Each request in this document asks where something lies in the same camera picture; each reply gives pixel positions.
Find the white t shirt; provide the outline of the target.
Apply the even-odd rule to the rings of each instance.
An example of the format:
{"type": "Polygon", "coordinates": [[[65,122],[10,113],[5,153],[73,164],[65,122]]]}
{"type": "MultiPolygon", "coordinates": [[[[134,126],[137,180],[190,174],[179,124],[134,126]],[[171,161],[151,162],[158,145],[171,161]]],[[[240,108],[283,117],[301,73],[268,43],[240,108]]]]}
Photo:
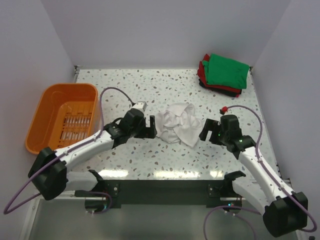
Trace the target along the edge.
{"type": "Polygon", "coordinates": [[[184,143],[193,148],[203,130],[202,121],[195,116],[191,103],[173,103],[155,115],[157,137],[166,143],[184,143]]]}

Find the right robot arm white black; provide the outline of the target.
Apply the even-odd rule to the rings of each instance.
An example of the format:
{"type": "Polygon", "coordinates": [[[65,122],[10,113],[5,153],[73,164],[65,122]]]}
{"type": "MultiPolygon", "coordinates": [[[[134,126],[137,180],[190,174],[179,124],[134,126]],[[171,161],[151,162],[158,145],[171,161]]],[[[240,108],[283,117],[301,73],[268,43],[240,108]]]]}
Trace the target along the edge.
{"type": "Polygon", "coordinates": [[[207,119],[199,135],[214,145],[224,146],[251,173],[254,180],[246,179],[242,171],[225,174],[217,189],[222,195],[244,197],[262,215],[266,229],[273,237],[301,230],[307,226],[308,199],[303,192],[295,192],[257,149],[249,135],[243,135],[235,115],[223,115],[220,120],[207,119]]]}

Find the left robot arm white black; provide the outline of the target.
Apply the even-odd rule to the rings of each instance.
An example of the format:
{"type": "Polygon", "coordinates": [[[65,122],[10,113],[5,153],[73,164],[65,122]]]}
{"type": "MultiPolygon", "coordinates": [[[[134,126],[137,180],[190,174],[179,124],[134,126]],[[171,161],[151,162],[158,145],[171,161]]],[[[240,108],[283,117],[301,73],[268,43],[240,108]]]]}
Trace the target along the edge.
{"type": "Polygon", "coordinates": [[[72,169],[92,157],[125,144],[130,138],[154,139],[157,135],[155,116],[146,126],[143,111],[132,108],[124,117],[106,124],[97,133],[70,146],[52,150],[42,149],[37,155],[28,177],[45,200],[49,201],[65,191],[83,191],[92,196],[106,193],[108,187],[95,170],[74,172],[72,169]]]}

